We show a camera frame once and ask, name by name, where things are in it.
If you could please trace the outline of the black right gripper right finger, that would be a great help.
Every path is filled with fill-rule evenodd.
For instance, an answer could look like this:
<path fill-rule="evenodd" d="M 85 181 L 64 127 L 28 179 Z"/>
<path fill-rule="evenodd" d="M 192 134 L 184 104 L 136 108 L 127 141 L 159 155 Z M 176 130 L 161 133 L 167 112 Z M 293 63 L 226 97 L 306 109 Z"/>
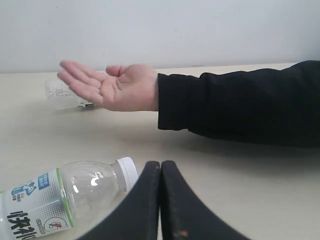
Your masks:
<path fill-rule="evenodd" d="M 161 163 L 159 207 L 164 240 L 244 240 L 194 193 L 174 161 Z"/>

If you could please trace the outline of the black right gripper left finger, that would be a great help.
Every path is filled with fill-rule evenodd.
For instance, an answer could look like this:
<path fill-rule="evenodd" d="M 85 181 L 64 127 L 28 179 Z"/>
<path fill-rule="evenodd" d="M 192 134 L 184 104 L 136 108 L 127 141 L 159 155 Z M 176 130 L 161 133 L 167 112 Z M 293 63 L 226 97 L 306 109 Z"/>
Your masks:
<path fill-rule="evenodd" d="M 80 240 L 156 240 L 161 166 L 148 161 L 124 200 Z"/>

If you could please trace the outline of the person's open hand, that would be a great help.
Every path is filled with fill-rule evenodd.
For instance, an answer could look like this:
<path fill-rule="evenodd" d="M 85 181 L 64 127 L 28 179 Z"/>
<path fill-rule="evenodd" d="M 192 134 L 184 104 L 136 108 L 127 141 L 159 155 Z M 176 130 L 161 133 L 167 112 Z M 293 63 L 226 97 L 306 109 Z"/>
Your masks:
<path fill-rule="evenodd" d="M 158 72 L 149 65 L 107 66 L 105 73 L 71 60 L 60 62 L 57 76 L 77 96 L 115 112 L 157 112 Z"/>

